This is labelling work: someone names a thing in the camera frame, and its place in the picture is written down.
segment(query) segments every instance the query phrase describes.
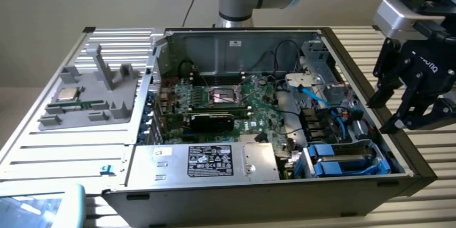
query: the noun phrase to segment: power supply label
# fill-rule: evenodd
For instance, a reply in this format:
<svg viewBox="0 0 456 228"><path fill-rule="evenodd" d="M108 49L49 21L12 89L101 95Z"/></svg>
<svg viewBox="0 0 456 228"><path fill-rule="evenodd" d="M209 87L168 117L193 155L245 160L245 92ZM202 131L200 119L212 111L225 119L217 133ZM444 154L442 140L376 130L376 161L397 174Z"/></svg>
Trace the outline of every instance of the power supply label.
<svg viewBox="0 0 456 228"><path fill-rule="evenodd" d="M230 145L189 146L186 174L189 177L232 176Z"/></svg>

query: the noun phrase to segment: blue cable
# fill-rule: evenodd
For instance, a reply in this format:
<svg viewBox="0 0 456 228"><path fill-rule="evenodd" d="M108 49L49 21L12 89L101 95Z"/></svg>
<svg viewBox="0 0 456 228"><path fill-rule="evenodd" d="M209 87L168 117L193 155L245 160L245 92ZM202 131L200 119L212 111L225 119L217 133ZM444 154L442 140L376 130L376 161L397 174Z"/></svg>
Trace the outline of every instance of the blue cable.
<svg viewBox="0 0 456 228"><path fill-rule="evenodd" d="M293 176L297 176L297 172L298 172L300 168L301 168L301 160L297 160L296 161L296 168L293 170Z"/></svg>
<svg viewBox="0 0 456 228"><path fill-rule="evenodd" d="M324 101L320 97L317 97L306 88L302 88L302 93L310 96L314 100L320 101L326 106L326 108L329 108L328 102ZM336 116L336 113L333 111L330 111L330 114L332 116ZM345 126L344 126L342 120L340 119L340 117L337 117L336 120L338 122L338 125L342 131L341 136L345 139Z"/></svg>

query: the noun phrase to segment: white wall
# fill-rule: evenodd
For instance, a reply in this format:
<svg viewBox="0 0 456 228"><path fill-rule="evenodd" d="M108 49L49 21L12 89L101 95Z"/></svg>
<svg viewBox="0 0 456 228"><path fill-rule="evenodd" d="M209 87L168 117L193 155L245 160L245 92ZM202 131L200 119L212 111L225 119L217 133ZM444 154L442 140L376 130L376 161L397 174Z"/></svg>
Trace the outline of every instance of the white wall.
<svg viewBox="0 0 456 228"><path fill-rule="evenodd" d="M217 21L218 0L196 0L188 26ZM257 26L369 25L380 0L301 0L254 11ZM0 0L0 86L40 87L85 26L177 27L190 0Z"/></svg>

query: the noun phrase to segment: metal panel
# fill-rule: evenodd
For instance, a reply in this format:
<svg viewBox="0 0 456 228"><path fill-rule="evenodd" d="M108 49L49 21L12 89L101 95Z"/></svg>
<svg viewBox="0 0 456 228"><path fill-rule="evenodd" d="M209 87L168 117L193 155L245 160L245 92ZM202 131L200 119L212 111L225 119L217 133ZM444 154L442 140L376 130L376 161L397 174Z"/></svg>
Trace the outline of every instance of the metal panel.
<svg viewBox="0 0 456 228"><path fill-rule="evenodd" d="M340 40L342 40L344 46L356 62L360 66L364 75L370 78L370 84L374 85L374 79L370 76L370 72L373 69L373 65L376 62L376 58L378 56L378 49L381 47L382 35L380 32L374 31L370 27L334 27L333 31ZM90 36L90 41L113 43L113 42L141 42L145 41L149 37L150 33L153 33L152 29L97 29ZM366 42L356 42L357 40L378 40L376 44L366 45ZM120 51L110 51L104 54L104 60L106 63L118 64L122 62L132 62L137 67L141 66L146 62L148 51L144 50L142 46L136 50L132 48L118 49ZM77 56L76 64L93 64L88 59L85 53L81 53ZM52 87L52 83L44 90L40 98L45 96L49 88ZM393 98L388 102L388 107L390 111L396 111L396 108L400 104L400 94L394 94ZM28 112L21 124L18 125L14 134L12 135L8 144L5 145L2 151L0 152L0 159L2 155L9 152L9 147L17 144L17 135L21 133L22 128L26 127L26 123L29 123L29 118L34 114L34 109L40 105L40 101L34 103ZM45 142L49 142L49 146L54 147L54 145L76 144L81 146L82 143L77 143L78 141L88 141L89 144L94 144L88 138L100 133L100 137L105 137L102 140L96 140L96 144L102 143L117 143L122 140L121 134L125 132L125 128L121 127L109 127L100 129L98 127L92 127L86 129L81 135L84 135L82 140L78 140L78 137L70 137L68 140L56 140L52 135L49 138L45 137L33 137L34 134L22 133L28 137L20 136L20 148L33 147L36 140L37 147L42 147ZM445 128L438 129L437 131L408 131L406 134L418 150L424 148L438 148L441 151L445 150L446 147L456 146L456 140L453 140L456 132L456 126L450 125ZM116 165L120 162L121 156L118 156L114 160L85 160L85 161L58 161L58 162L41 162L41 163L16 163L16 164L5 164L6 162L2 160L0 164L1 172L32 172L34 169L45 169L54 166L61 166L61 170L65 167L73 167L76 170L76 166L81 165L82 170L86 170L86 174L92 174L93 169L98 169L102 163ZM336 218L336 219L321 219L314 221L290 221L290 222L280 222L280 223L266 223L266 224L248 224L248 225L226 225L218 228L234 228L234 227L369 227L369 228L424 228L424 227L434 227L434 228L446 228L456 227L456 177L452 174L456 174L456 154L452 152L444 153L426 153L424 154L424 158L428 162L430 162L430 167L434 172L440 176L440 179L434 181L421 192L418 192L412 197L398 197L392 199L389 202L382 204L370 214L365 217L348 217L348 218ZM52 179L52 182L80 182L85 186L90 187L92 193L98 192L97 187L104 187L101 184L109 184L110 182L116 182L116 177L77 177L77 178L65 178L65 179ZM12 181L8 182L10 185L36 185L40 183L48 183L48 180L28 180L28 181ZM85 221L85 227L129 227L122 218L116 214L113 209L108 206L104 199L101 197L88 198L86 199L86 209L88 209L88 217Z"/></svg>
<svg viewBox="0 0 456 228"><path fill-rule="evenodd" d="M96 69L93 59L85 53L89 43L101 44L102 59L110 68L132 64L144 75L152 53L152 32L150 29L97 29L93 33L82 33L0 152L1 185L81 183L88 194L98 194L106 186L117 184L122 156L129 149L124 144L130 142L134 128L124 123L40 131L37 119L56 92L62 66L74 64L81 73ZM108 164L116 174L101 176L100 168Z"/></svg>

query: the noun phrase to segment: white table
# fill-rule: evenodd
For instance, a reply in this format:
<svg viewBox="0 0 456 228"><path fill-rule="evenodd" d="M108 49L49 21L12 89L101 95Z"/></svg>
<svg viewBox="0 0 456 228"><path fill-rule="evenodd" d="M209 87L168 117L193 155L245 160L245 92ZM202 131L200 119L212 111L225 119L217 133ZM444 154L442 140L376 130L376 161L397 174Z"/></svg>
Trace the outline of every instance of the white table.
<svg viewBox="0 0 456 228"><path fill-rule="evenodd" d="M381 33L370 27L333 27L333 31L374 85L372 69L382 44ZM96 65L82 48L96 42L102 46L102 57L110 67L132 63L133 68L142 71L150 54L149 36L160 33L146 28L96 29L81 35L62 65L73 62L80 71L94 70ZM116 176L100 176L98 169L106 164L113 165L116 173L120 169L128 124L38 131L36 120L44 113L57 81L54 75L0 151L0 185L80 183L88 192L85 227L129 227L98 197L101 189L118 180ZM398 107L400 95L397 93L388 102L392 112ZM440 179L416 195L393 198L365 217L249 224L245 227L456 227L456 125L436 131L406 133Z"/></svg>

